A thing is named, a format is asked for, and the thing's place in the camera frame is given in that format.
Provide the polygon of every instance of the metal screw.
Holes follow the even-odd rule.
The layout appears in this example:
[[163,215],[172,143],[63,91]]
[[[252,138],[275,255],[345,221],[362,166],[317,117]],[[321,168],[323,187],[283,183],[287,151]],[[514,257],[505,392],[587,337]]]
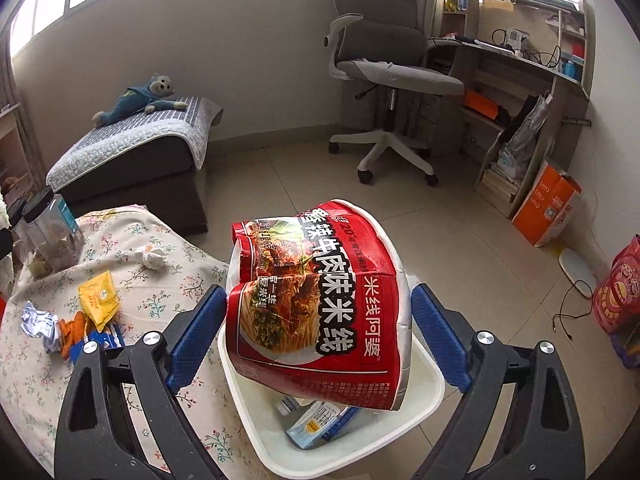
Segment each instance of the metal screw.
[[495,341],[495,337],[491,332],[478,332],[478,341],[483,345],[490,345]]
[[95,352],[97,349],[98,349],[98,343],[95,341],[88,341],[84,343],[84,346],[82,347],[82,350],[84,351],[85,354],[91,354]]
[[158,332],[147,332],[142,338],[142,341],[145,343],[145,345],[155,345],[158,341],[160,341],[160,334]]
[[545,354],[552,354],[555,350],[554,346],[549,341],[543,341],[540,343],[540,349]]

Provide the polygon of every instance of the gray office chair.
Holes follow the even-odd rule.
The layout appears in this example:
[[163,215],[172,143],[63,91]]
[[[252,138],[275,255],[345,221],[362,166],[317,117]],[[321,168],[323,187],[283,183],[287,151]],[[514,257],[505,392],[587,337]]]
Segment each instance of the gray office chair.
[[430,186],[438,177],[431,164],[414,152],[428,150],[418,139],[394,133],[398,89],[435,95],[461,95],[464,85],[458,79],[417,66],[426,55],[426,45],[417,27],[415,0],[334,0],[339,17],[331,22],[324,45],[331,49],[329,74],[343,80],[363,79],[392,89],[384,128],[359,134],[334,135],[329,151],[338,153],[338,142],[373,144],[358,165],[363,184],[373,179],[370,165],[392,148],[425,173]]

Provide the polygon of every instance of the red snack bag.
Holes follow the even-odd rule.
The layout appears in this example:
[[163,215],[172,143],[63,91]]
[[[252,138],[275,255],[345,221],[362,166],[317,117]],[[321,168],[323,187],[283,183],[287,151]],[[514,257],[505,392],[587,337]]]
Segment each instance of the red snack bag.
[[236,371],[296,397],[399,409],[410,296],[378,222],[333,200],[234,224],[233,233],[226,348]]
[[640,313],[640,237],[613,259],[609,277],[591,298],[593,311],[607,333],[615,332],[632,314]]

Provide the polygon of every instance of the yellow snack packet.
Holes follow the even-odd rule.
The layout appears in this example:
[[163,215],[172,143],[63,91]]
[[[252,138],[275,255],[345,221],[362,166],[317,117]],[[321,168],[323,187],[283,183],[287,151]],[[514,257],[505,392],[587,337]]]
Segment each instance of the yellow snack packet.
[[98,332],[102,332],[119,307],[111,271],[84,282],[78,287],[78,294],[82,310],[94,322]]

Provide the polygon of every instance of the chair base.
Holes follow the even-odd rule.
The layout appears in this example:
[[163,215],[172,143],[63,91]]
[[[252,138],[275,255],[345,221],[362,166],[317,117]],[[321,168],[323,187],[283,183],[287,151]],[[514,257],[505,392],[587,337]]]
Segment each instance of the chair base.
[[421,153],[425,153],[425,155],[428,156],[429,147],[426,142],[410,137],[400,137],[393,132],[387,132],[385,130],[373,130],[359,134],[334,135],[329,139],[330,153],[338,153],[338,142],[344,142],[346,144],[375,144],[358,165],[358,177],[363,184],[369,184],[372,181],[373,174],[369,167],[387,148],[391,148],[398,153],[398,155],[401,155],[414,166],[423,170],[429,186],[436,186],[438,183],[438,178],[431,164],[414,152],[414,150],[420,150]]

